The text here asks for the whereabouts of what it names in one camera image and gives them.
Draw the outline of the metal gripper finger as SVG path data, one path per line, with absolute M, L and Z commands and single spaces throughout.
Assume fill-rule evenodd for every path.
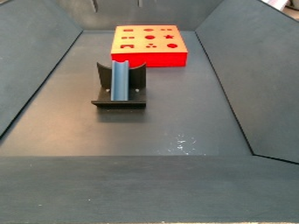
M 94 11 L 98 12 L 99 11 L 98 0 L 91 0 L 91 4 L 93 4 Z
M 145 7 L 145 0 L 138 0 L 138 6 Z

